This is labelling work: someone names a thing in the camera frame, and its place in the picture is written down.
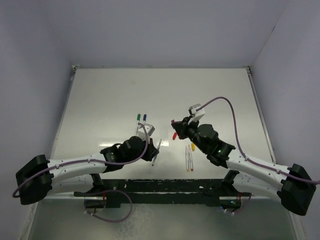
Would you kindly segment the purple marker pen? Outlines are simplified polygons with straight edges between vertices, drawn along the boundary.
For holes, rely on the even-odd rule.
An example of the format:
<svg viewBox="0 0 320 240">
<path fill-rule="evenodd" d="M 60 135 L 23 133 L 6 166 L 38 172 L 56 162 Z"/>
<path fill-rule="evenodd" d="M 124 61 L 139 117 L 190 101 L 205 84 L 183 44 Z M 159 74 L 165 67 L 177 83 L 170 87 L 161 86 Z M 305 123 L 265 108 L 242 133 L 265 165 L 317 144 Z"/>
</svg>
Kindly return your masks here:
<svg viewBox="0 0 320 240">
<path fill-rule="evenodd" d="M 155 163 L 156 163 L 156 160 L 157 160 L 157 157 L 158 157 L 158 154 L 160 153 L 160 147 L 161 147 L 161 144 L 162 144 L 162 138 L 159 140 L 158 142 L 158 145 L 157 145 L 157 153 L 155 154 L 153 160 L 152 160 L 152 167 L 155 166 Z"/>
</svg>

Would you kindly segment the yellow marker pen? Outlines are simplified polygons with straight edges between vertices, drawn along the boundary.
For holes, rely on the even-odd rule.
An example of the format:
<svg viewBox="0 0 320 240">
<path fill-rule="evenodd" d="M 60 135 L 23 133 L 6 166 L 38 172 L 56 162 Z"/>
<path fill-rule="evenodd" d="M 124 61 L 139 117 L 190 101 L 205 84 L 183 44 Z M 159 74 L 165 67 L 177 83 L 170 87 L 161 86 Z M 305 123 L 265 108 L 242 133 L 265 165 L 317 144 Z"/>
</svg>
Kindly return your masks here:
<svg viewBox="0 0 320 240">
<path fill-rule="evenodd" d="M 189 150 L 188 146 L 185 146 L 185 162 L 186 162 L 186 171 L 190 171 L 190 160 L 189 160 Z"/>
</svg>

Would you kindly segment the red marker pen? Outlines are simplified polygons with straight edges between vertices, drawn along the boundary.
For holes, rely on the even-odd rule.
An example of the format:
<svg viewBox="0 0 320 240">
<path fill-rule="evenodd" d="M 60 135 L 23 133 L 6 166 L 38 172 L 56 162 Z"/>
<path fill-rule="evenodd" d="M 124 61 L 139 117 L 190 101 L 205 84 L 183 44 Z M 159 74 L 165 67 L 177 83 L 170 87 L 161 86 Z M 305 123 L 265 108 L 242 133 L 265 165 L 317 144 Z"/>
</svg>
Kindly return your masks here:
<svg viewBox="0 0 320 240">
<path fill-rule="evenodd" d="M 190 170 L 193 172 L 194 170 L 194 165 L 193 165 L 193 158 L 192 158 L 192 149 L 191 146 L 188 146 L 188 155 L 189 155 L 189 165 L 190 165 Z"/>
</svg>

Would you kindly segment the blue marker pen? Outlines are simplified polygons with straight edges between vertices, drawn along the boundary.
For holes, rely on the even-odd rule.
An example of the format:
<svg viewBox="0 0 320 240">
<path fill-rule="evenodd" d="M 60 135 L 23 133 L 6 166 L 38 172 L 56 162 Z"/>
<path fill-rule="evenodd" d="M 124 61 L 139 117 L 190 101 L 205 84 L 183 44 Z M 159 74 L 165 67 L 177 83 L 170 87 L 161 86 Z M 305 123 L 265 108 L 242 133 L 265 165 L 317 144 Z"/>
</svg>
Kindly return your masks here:
<svg viewBox="0 0 320 240">
<path fill-rule="evenodd" d="M 146 124 L 146 120 L 147 120 L 147 114 L 143 115 L 143 120 L 142 120 L 142 124 L 145 125 Z"/>
</svg>

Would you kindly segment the green marker pen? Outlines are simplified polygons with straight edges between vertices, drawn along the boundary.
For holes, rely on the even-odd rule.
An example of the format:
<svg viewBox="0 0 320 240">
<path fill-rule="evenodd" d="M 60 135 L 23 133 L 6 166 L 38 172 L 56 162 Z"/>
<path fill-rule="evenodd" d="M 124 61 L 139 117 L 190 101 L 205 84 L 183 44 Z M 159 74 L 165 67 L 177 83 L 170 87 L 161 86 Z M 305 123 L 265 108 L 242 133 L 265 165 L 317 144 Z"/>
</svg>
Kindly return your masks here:
<svg viewBox="0 0 320 240">
<path fill-rule="evenodd" d="M 137 118 L 136 118 L 136 127 L 135 127 L 135 136 L 138 135 L 138 129 L 139 129 L 139 123 L 140 123 L 140 119 L 141 119 L 141 114 L 138 113 L 137 114 Z"/>
</svg>

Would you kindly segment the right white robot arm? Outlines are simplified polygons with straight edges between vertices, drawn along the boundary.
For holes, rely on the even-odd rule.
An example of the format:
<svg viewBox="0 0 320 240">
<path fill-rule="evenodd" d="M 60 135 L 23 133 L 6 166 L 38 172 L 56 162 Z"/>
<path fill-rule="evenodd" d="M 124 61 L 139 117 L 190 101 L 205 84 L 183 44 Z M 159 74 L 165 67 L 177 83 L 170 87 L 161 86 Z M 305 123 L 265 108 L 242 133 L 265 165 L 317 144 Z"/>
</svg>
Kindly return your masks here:
<svg viewBox="0 0 320 240">
<path fill-rule="evenodd" d="M 228 169 L 222 190 L 265 196 L 279 201 L 288 211 L 305 216 L 317 189 L 304 167 L 265 162 L 250 158 L 240 149 L 219 139 L 210 124 L 189 123 L 189 118 L 171 122 L 181 140 L 189 139 L 217 167 Z"/>
</svg>

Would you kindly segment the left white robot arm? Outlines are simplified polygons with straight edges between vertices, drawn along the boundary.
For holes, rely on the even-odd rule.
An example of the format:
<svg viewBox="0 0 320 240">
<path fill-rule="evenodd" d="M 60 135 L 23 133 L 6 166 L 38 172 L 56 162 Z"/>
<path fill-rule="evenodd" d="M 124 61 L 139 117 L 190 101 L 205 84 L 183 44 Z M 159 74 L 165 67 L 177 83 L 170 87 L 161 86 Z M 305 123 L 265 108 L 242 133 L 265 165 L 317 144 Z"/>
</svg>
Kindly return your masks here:
<svg viewBox="0 0 320 240">
<path fill-rule="evenodd" d="M 153 139 L 132 136 L 89 156 L 54 160 L 37 155 L 15 174 L 17 190 L 12 197 L 19 198 L 22 205 L 31 205 L 64 187 L 65 180 L 114 172 L 140 159 L 151 162 L 158 153 Z"/>
</svg>

